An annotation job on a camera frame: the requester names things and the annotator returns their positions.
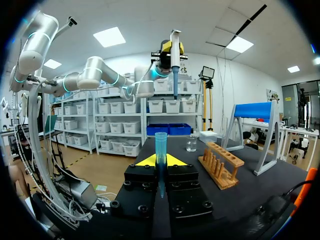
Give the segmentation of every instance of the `white wall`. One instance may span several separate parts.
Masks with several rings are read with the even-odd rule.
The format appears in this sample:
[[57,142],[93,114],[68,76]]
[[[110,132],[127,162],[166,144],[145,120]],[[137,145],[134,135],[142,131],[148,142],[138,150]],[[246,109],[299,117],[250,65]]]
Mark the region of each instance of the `white wall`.
[[[266,89],[278,93],[279,112],[283,112],[282,88],[278,80],[271,76],[253,69],[249,66],[218,58],[221,70],[222,82],[224,82],[224,101],[222,97],[222,84],[217,58],[215,56],[187,53],[188,60],[186,67],[191,72],[192,79],[198,79],[198,74],[203,66],[215,69],[213,78],[213,130],[220,132],[222,121],[222,106],[224,102],[224,115],[230,119],[234,104],[261,103],[267,101]],[[105,62],[110,68],[120,74],[133,73],[135,67],[150,64],[150,53],[140,53],[128,56],[121,56],[106,59]],[[83,66],[73,69],[70,72],[83,70]],[[209,90],[207,90],[207,119],[209,118]]]
[[304,83],[308,81],[314,81],[314,80],[319,80],[320,79],[320,73],[314,73],[314,74],[309,74],[305,76],[300,76],[296,78],[291,78],[291,79],[286,79],[280,82],[281,86],[286,86],[290,84],[299,84],[299,83]]

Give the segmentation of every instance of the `white storage bin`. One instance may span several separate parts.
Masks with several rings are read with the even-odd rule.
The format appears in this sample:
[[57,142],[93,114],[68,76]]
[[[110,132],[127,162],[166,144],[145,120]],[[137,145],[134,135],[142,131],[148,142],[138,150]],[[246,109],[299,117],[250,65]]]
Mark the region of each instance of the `white storage bin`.
[[110,123],[109,122],[96,122],[95,129],[97,133],[108,133],[110,132]]
[[112,148],[114,152],[123,153],[124,150],[124,140],[113,139],[111,140]]
[[109,114],[110,110],[110,103],[99,103],[98,109],[100,114]]
[[76,112],[77,114],[87,114],[92,115],[93,108],[88,106],[88,113],[87,113],[87,107],[85,104],[80,104],[76,106]]
[[75,139],[73,134],[67,135],[65,138],[68,144],[75,144]]
[[125,134],[137,134],[141,129],[140,121],[124,122],[123,129]]
[[164,92],[168,91],[168,79],[158,79],[154,81],[154,91]]
[[[178,93],[183,93],[185,88],[185,81],[178,80]],[[171,81],[171,91],[174,90],[174,81]]]
[[165,101],[166,112],[168,114],[179,113],[180,110],[180,100],[167,100]]
[[61,109],[61,107],[55,107],[54,110],[54,115],[60,115],[59,114],[59,109]]
[[106,149],[106,150],[112,149],[111,140],[100,140],[100,145],[102,149]]
[[66,130],[72,130],[78,128],[77,120],[64,120],[64,126]]
[[186,80],[185,84],[186,84],[186,90],[188,92],[199,92],[199,86],[200,86],[199,81]]
[[111,114],[123,114],[125,107],[123,102],[110,102]]
[[65,106],[64,113],[65,113],[65,115],[77,114],[77,107],[76,106]]
[[106,84],[100,86],[97,90],[98,90],[98,91],[97,91],[97,96],[98,96],[98,97],[105,96],[105,95],[108,95],[108,94],[109,94],[109,88],[107,88],[107,85],[106,85]]
[[56,120],[54,124],[55,129],[63,129],[61,120]]
[[132,101],[124,102],[124,112],[126,114],[135,114],[138,112],[139,104],[133,103]]
[[110,130],[113,134],[122,134],[124,132],[124,125],[122,122],[110,122]]
[[196,101],[181,101],[183,113],[195,113],[196,112]]
[[109,88],[109,94],[119,94],[120,93],[120,88],[118,87],[110,87]]
[[81,146],[81,145],[83,145],[83,144],[85,144],[85,143],[88,142],[88,137],[87,137],[87,135],[81,135],[81,134],[79,134],[79,135],[74,135],[74,136],[73,136],[73,139],[74,139],[74,144],[75,144],[75,145],[79,145],[79,146]]
[[151,101],[148,101],[148,103],[149,103],[149,112],[151,114],[162,113],[162,108],[164,105],[163,100],[151,100]]
[[139,140],[128,140],[123,144],[124,155],[128,157],[137,157],[140,151]]

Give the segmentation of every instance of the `wooden test tube rack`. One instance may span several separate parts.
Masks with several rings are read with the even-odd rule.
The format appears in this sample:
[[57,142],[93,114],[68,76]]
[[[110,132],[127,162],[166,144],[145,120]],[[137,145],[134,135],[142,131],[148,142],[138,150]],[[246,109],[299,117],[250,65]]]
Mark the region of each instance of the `wooden test tube rack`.
[[[232,153],[226,151],[214,142],[208,142],[207,146],[209,148],[204,150],[204,155],[199,156],[198,160],[209,173],[213,181],[221,190],[228,189],[236,185],[239,182],[239,180],[236,179],[238,167],[244,165],[244,161],[237,158]],[[232,173],[225,168],[225,164],[223,162],[220,163],[220,159],[217,159],[212,151],[219,154],[234,167]]]

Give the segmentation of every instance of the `ceiling light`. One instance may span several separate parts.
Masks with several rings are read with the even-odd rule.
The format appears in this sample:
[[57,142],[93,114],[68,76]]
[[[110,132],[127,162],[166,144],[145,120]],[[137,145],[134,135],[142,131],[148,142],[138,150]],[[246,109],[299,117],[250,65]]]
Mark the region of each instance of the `ceiling light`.
[[243,53],[244,51],[251,48],[254,44],[249,42],[239,36],[236,36],[229,44],[226,46],[227,49],[237,51],[238,53]]
[[299,72],[300,69],[299,69],[298,66],[292,66],[292,67],[289,67],[289,68],[288,68],[288,71],[289,71],[290,73],[295,73],[295,72]]
[[320,64],[320,56],[316,57],[316,58],[313,60],[313,64],[314,64],[314,65]]
[[93,34],[93,36],[104,47],[110,47],[118,44],[125,44],[126,40],[122,36],[119,28],[113,27]]
[[55,60],[49,59],[43,65],[51,69],[56,69],[57,67],[61,66],[61,63]]

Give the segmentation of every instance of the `blue test tube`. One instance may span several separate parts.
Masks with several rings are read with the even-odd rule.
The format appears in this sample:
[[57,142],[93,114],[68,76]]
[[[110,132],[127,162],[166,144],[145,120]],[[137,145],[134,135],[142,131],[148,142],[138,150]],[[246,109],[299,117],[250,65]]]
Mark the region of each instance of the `blue test tube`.
[[156,169],[161,198],[165,195],[165,174],[167,168],[167,136],[166,132],[155,133]]

